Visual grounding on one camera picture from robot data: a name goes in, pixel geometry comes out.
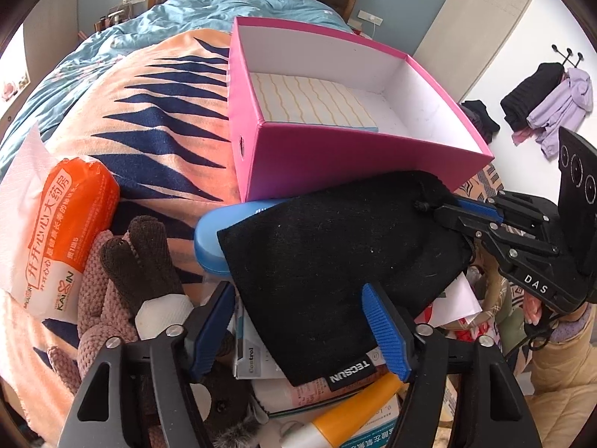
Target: blue gripper pad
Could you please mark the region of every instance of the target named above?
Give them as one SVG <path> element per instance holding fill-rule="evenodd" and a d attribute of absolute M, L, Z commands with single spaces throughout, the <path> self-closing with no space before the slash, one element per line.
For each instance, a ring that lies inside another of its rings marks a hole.
<path fill-rule="evenodd" d="M 409 382 L 416 364 L 413 334 L 380 286 L 365 284 L 361 299 L 388 370 Z"/>
<path fill-rule="evenodd" d="M 214 358 L 224 339 L 226 327 L 234 313 L 234 305 L 234 286 L 228 283 L 195 340 L 195 359 L 189 373 L 196 382 L 207 374 L 214 364 Z M 208 308 L 209 306 L 210 302 L 199 308 Z"/>
<path fill-rule="evenodd" d="M 504 221 L 504 218 L 500 215 L 496 208 L 491 205 L 486 205 L 476 200 L 465 200 L 462 198 L 457 199 L 457 201 L 458 205 L 464 210 L 484 215 L 490 218 L 496 224 L 501 224 Z"/>

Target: white wall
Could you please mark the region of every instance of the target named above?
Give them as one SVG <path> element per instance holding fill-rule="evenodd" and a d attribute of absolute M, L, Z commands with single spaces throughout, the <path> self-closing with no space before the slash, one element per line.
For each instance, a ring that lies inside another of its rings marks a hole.
<path fill-rule="evenodd" d="M 75 50 L 77 32 L 77 0 L 40 0 L 28 14 L 23 22 L 23 43 L 31 82 L 0 116 L 0 137 L 41 80 Z"/>
<path fill-rule="evenodd" d="M 481 100 L 489 115 L 501 126 L 490 145 L 496 168 L 507 190 L 547 197 L 557 203 L 560 172 L 557 160 L 549 162 L 533 139 L 519 146 L 512 142 L 512 130 L 504 121 L 500 101 L 522 80 L 533 74 L 541 62 L 562 62 L 551 45 L 566 54 L 584 55 L 579 68 L 597 79 L 597 53 L 560 0 L 532 0 L 518 26 L 494 61 L 469 92 L 467 100 Z M 597 113 L 587 116 L 579 134 L 597 145 Z"/>

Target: black cloth pouch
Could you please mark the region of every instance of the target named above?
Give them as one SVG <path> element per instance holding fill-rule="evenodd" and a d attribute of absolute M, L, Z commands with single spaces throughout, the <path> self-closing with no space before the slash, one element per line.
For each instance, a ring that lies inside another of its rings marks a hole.
<path fill-rule="evenodd" d="M 218 238 L 262 341 L 294 386 L 376 347 L 362 312 L 378 281 L 413 317 L 471 260 L 432 209 L 456 203 L 434 175 L 392 172 L 280 203 Z"/>

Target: open storage box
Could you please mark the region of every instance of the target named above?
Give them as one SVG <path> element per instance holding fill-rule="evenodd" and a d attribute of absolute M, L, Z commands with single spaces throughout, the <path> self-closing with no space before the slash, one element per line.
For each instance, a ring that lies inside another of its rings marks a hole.
<path fill-rule="evenodd" d="M 336 29 L 237 17 L 229 119 L 241 199 L 282 198 L 395 170 L 455 190 L 492 154 L 410 56 Z"/>

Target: purple jacket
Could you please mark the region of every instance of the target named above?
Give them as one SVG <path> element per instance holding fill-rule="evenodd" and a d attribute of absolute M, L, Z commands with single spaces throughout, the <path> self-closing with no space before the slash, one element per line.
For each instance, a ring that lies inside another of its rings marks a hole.
<path fill-rule="evenodd" d="M 543 128 L 536 142 L 541 143 L 547 158 L 557 156 L 559 152 L 557 129 L 578 130 L 584 116 L 593 110 L 593 86 L 589 74 L 574 67 L 566 73 L 568 77 L 526 118 L 534 130 Z"/>

